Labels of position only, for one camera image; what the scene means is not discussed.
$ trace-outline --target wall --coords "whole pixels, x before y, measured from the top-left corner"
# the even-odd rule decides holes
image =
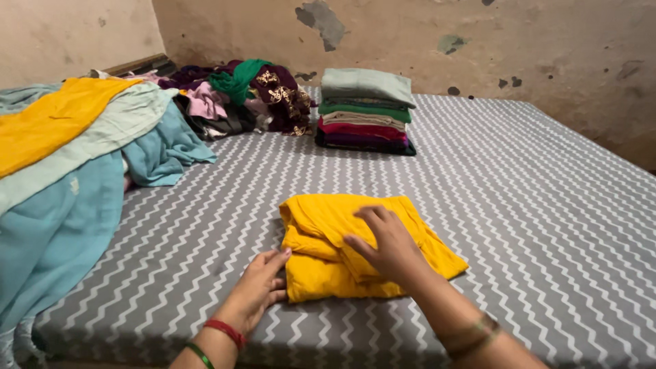
[[[3,0],[0,35],[0,88],[164,52],[150,0]]]
[[[326,67],[373,68],[416,93],[526,100],[656,169],[652,0],[303,1],[154,5],[179,64],[265,58],[310,85]]]

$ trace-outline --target yellow cloth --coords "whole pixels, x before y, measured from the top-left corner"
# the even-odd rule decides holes
[[[344,243],[356,234],[377,248],[376,238],[363,220],[353,216],[362,206],[383,205],[393,210],[410,232],[430,266],[450,279],[469,266],[438,238],[409,198],[370,198],[349,194],[308,194],[280,205],[285,224],[282,248],[293,253],[287,262],[287,295],[298,303],[337,297],[394,297],[405,295],[386,281],[360,254]]]
[[[0,116],[0,178],[38,162],[84,132],[114,95],[140,80],[69,78],[17,114]]]

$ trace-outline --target woman's left hand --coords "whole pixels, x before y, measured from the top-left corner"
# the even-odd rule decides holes
[[[290,256],[291,248],[258,254],[212,318],[248,336],[269,306],[287,299],[285,280],[276,278],[276,273]]]

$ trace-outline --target red thread bracelet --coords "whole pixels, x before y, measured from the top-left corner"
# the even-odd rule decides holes
[[[223,323],[220,320],[210,319],[206,321],[205,325],[203,326],[214,328],[215,330],[220,330],[221,332],[227,334],[228,337],[232,338],[232,340],[235,341],[235,345],[237,345],[238,350],[241,350],[246,344],[246,338],[244,337],[243,334],[237,332],[235,328],[229,326],[226,323]]]

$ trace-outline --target zigzag patterned bed sheet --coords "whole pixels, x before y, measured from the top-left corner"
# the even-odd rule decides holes
[[[254,255],[279,247],[284,199],[403,194],[471,266],[453,284],[547,363],[656,366],[656,178],[528,103],[415,100],[414,158],[248,134],[212,144],[219,161],[174,187],[129,192],[107,252],[35,331],[66,358],[165,365]],[[409,298],[276,305],[240,360],[445,362]]]

